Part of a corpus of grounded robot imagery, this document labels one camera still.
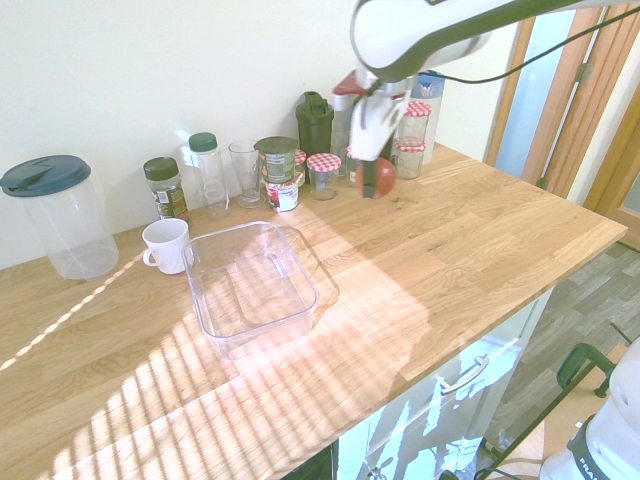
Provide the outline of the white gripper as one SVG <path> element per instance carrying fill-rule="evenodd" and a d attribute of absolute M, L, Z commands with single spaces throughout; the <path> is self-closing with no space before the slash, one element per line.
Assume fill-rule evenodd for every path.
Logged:
<path fill-rule="evenodd" d="M 351 155 L 366 160 L 362 167 L 362 196 L 374 199 L 377 191 L 377 161 L 380 152 L 393 159 L 396 132 L 396 105 L 385 95 L 363 96 L 354 105 L 351 121 Z"/>

